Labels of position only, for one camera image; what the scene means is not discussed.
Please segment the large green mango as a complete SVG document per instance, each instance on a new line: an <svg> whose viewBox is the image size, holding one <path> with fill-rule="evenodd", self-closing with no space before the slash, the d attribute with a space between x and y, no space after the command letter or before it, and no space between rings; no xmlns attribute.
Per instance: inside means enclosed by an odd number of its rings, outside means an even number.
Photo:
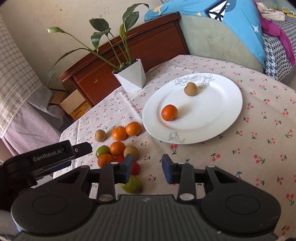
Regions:
<svg viewBox="0 0 296 241"><path fill-rule="evenodd" d="M126 184L122 184L121 187L129 194L139 194L144 189L142 182L135 175L130 175L129 181Z"/></svg>

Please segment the dark orange fruit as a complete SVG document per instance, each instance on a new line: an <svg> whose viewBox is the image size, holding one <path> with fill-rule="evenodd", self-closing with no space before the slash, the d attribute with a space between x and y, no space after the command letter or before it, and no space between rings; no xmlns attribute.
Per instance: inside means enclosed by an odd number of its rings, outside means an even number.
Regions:
<svg viewBox="0 0 296 241"><path fill-rule="evenodd" d="M161 111L161 117L165 121L173 121L178 115L178 109L174 105L167 105Z"/></svg>

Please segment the red cherry tomato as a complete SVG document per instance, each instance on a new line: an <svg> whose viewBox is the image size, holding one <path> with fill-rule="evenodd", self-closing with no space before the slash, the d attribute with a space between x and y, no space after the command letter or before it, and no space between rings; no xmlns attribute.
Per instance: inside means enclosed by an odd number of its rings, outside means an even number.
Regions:
<svg viewBox="0 0 296 241"><path fill-rule="evenodd" d="M115 156L114 161L118 163L122 163L125 157L123 155Z"/></svg>
<svg viewBox="0 0 296 241"><path fill-rule="evenodd" d="M138 162L133 162L131 174L134 176L137 176L139 175L139 173L140 173L140 164L138 164Z"/></svg>

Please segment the small green lime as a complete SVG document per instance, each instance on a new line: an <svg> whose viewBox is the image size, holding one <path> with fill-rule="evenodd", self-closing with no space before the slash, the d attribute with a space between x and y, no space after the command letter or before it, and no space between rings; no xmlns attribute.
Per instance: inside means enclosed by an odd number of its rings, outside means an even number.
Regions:
<svg viewBox="0 0 296 241"><path fill-rule="evenodd" d="M102 145L96 150L96 157L99 158L103 154L111 154L109 146Z"/></svg>

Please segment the small brown kiwi fruit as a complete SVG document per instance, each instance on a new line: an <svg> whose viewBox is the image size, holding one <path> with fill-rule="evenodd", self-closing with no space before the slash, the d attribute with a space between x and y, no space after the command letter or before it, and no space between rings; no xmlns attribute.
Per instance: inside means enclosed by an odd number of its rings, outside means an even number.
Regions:
<svg viewBox="0 0 296 241"><path fill-rule="evenodd" d="M94 139L97 142L103 142L103 141L105 141L106 137L107 137L107 135L106 135L106 132L104 130L97 130L95 132Z"/></svg>

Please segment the orange mandarin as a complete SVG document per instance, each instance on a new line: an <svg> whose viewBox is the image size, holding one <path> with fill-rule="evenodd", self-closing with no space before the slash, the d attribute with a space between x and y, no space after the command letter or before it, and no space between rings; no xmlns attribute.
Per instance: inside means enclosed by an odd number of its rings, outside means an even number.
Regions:
<svg viewBox="0 0 296 241"><path fill-rule="evenodd" d="M116 141L124 141L127 138L126 129L124 126L117 126L112 130L112 137Z"/></svg>
<svg viewBox="0 0 296 241"><path fill-rule="evenodd" d="M136 136L141 133L142 126L140 123L133 121L125 127L125 131L126 131L127 135L129 135L129 136Z"/></svg>
<svg viewBox="0 0 296 241"><path fill-rule="evenodd" d="M116 141L111 144L110 152L113 156L122 156L125 151L125 148L126 146L124 143Z"/></svg>

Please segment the cardboard box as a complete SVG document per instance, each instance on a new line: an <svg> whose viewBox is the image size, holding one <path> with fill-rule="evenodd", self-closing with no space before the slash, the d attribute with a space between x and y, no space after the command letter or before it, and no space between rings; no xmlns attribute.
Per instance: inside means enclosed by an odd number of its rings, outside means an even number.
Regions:
<svg viewBox="0 0 296 241"><path fill-rule="evenodd" d="M62 107L62 109L75 121L91 109L91 105L78 90L74 90L71 93L60 90L54 91L49 103L60 105L60 107Z"/></svg>

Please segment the white ceramic plate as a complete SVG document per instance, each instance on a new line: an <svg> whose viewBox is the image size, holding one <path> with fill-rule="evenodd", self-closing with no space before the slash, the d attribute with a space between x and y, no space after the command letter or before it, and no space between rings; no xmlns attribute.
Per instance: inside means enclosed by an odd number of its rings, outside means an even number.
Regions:
<svg viewBox="0 0 296 241"><path fill-rule="evenodd" d="M197 85L197 95L184 93L189 82ZM169 104L178 109L173 121L161 117L162 109ZM230 128L242 105L241 90L232 80L214 73L189 74L170 81L149 98L142 111L142 123L152 137L162 142L195 144Z"/></svg>

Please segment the cherry print tablecloth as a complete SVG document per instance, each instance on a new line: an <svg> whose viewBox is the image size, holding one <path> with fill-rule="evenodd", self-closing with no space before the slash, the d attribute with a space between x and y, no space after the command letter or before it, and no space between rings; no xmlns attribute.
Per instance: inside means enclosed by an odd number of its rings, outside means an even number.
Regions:
<svg viewBox="0 0 296 241"><path fill-rule="evenodd" d="M124 140L139 151L145 195L177 194L161 159L203 169L215 165L273 195L281 205L275 234L295 236L295 91L260 72L225 61L177 56L147 75L133 93L114 90L62 132L75 145L100 147L95 132L136 121Z"/></svg>

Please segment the white geometric plant pot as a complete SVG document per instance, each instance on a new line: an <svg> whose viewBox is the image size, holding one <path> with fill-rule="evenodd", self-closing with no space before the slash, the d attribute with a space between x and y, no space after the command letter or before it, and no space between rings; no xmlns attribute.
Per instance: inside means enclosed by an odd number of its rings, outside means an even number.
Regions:
<svg viewBox="0 0 296 241"><path fill-rule="evenodd" d="M140 59L137 59L135 63L128 66L121 72L115 73L113 71L112 74L127 93L141 90L147 81L142 61Z"/></svg>

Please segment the houndstooth sofa cover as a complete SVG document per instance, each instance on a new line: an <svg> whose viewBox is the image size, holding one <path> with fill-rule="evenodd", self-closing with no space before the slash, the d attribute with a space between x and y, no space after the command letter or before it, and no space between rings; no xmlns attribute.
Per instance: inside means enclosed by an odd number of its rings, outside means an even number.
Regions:
<svg viewBox="0 0 296 241"><path fill-rule="evenodd" d="M274 21L289 38L295 55L295 18L286 15L285 21ZM295 65L291 65L285 48L278 37L263 33L264 51L266 55L265 74L277 81L289 81L295 73Z"/></svg>

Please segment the blue patterned pillow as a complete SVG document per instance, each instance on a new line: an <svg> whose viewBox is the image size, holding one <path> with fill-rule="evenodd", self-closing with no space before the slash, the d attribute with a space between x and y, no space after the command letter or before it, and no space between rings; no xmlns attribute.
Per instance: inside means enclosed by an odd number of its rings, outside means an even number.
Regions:
<svg viewBox="0 0 296 241"><path fill-rule="evenodd" d="M144 19L149 21L171 13L203 16L225 24L265 69L261 23L253 1L165 1L150 9Z"/></svg>

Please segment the magenta cloth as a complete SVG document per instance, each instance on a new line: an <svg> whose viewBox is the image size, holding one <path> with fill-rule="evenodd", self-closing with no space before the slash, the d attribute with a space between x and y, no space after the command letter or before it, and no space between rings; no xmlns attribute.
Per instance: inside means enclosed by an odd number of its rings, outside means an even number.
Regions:
<svg viewBox="0 0 296 241"><path fill-rule="evenodd" d="M268 8L262 2L255 2L255 1L253 2L258 10L262 32L272 35L274 37L278 37L278 39L280 39L285 49L285 53L291 65L292 66L295 65L295 56L294 56L294 51L293 51L291 41L289 40L284 30L282 30L282 28L276 25L275 22L273 21L273 20L280 21L280 22L285 21L285 14L282 11Z"/></svg>

